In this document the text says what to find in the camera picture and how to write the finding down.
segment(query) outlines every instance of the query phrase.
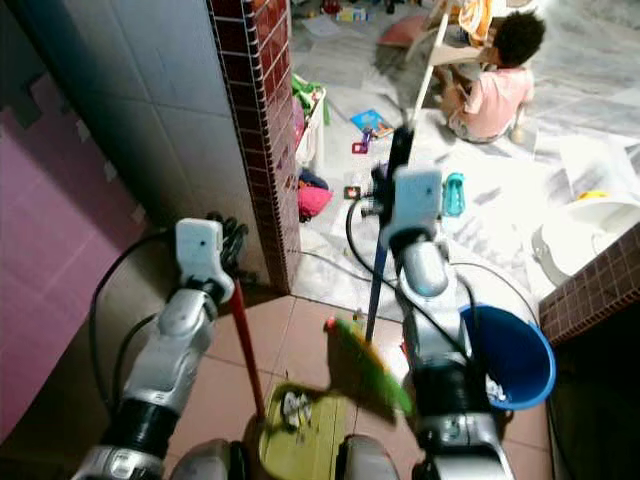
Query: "paper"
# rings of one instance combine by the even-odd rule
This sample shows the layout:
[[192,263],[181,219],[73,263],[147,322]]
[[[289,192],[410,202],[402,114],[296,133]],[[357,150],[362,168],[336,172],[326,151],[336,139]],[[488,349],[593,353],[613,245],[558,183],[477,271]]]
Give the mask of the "paper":
[[326,15],[303,20],[302,24],[307,27],[307,30],[318,37],[333,37],[342,32],[342,29],[333,23]]

